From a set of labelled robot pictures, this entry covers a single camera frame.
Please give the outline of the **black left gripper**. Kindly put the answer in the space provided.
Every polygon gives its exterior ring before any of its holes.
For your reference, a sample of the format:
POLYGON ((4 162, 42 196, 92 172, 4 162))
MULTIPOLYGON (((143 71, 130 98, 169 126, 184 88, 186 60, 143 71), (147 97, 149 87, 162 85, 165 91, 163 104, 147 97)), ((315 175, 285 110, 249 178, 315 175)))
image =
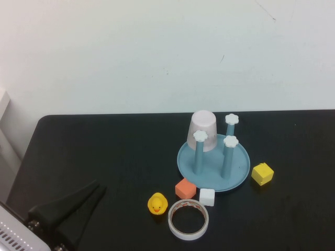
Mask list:
POLYGON ((51 250, 75 250, 105 192, 106 186, 94 180, 60 199, 34 206, 28 212, 27 227, 51 250))

